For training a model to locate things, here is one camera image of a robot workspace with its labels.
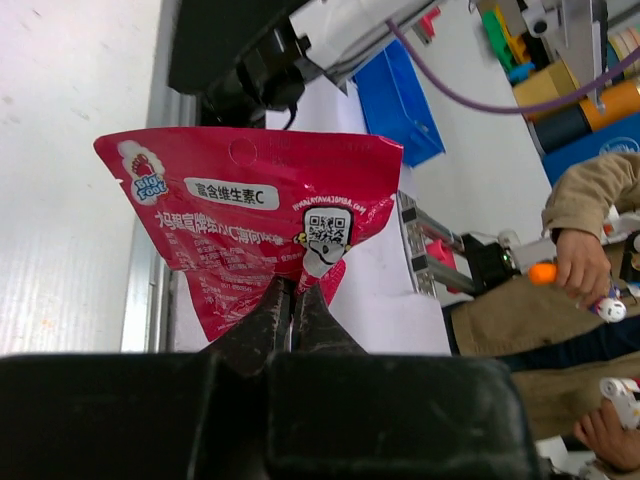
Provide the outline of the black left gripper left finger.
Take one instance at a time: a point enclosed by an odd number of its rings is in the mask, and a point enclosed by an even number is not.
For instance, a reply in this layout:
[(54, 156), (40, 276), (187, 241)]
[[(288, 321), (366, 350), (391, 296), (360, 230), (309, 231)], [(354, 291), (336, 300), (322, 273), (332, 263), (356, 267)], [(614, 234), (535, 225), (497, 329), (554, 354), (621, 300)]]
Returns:
[(260, 374), (292, 286), (195, 353), (34, 354), (1, 362), (5, 479), (261, 479)]

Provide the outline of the blue plastic bin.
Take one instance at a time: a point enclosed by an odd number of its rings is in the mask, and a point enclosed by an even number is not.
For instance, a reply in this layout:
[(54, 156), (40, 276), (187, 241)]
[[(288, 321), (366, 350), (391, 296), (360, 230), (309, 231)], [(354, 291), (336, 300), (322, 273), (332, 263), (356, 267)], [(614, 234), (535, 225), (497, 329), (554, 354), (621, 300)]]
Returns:
[(445, 152), (436, 122), (405, 47), (397, 40), (354, 76), (367, 131), (403, 146), (416, 167)]

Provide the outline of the person's left hand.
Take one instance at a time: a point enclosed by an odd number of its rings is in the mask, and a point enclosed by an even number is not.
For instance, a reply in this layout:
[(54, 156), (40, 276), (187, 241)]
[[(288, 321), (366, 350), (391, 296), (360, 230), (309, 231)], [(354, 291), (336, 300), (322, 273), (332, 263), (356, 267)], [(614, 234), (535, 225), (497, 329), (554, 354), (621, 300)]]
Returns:
[(611, 264), (591, 233), (563, 229), (556, 241), (556, 284), (582, 307), (590, 307), (610, 288)]

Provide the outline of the person's right hand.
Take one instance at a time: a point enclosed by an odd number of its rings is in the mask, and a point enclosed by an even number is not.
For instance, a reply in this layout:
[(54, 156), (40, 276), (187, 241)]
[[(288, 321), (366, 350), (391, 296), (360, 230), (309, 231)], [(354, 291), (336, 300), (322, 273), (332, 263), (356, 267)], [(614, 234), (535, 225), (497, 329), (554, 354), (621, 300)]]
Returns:
[(606, 466), (621, 473), (639, 469), (639, 431), (622, 426), (610, 400), (603, 398), (597, 409), (583, 415), (574, 436)]

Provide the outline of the red Big Foot candy packet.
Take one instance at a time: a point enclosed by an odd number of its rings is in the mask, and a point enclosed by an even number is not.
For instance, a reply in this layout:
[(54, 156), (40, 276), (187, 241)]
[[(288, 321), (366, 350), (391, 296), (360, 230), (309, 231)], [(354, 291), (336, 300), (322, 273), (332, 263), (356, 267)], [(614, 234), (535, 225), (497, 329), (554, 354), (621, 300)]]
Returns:
[(402, 147), (383, 137), (229, 127), (105, 135), (97, 155), (215, 341), (281, 277), (332, 300), (345, 255), (387, 225)]

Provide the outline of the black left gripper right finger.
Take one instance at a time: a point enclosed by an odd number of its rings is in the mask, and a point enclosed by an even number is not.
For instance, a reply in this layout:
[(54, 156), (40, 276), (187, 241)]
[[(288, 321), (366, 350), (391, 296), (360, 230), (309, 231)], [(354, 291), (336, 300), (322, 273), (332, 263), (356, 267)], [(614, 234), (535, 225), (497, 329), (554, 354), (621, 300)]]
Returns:
[(524, 407), (494, 360), (362, 352), (319, 294), (264, 296), (273, 479), (536, 479)]

